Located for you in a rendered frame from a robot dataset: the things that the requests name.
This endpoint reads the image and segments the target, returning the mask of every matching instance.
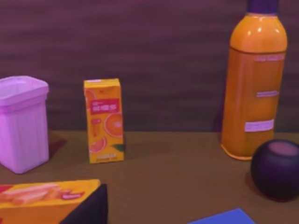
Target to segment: black sphere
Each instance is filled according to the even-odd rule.
[[[262,144],[251,161],[251,176],[267,197],[290,200],[299,195],[299,145],[286,140]]]

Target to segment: pink plastic bin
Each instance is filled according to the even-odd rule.
[[[29,76],[0,79],[0,163],[17,174],[49,160],[48,92]]]

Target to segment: bottle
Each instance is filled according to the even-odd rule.
[[[248,0],[230,39],[221,147],[235,159],[273,139],[287,48],[277,12],[278,0]]]

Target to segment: orange carton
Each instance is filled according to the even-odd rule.
[[[99,180],[0,185],[0,223],[58,224],[99,186]]]
[[[124,160],[119,80],[85,80],[84,95],[90,163]]]

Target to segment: purple bottle cap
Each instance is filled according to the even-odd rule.
[[[279,0],[248,0],[247,12],[257,14],[277,14]]]

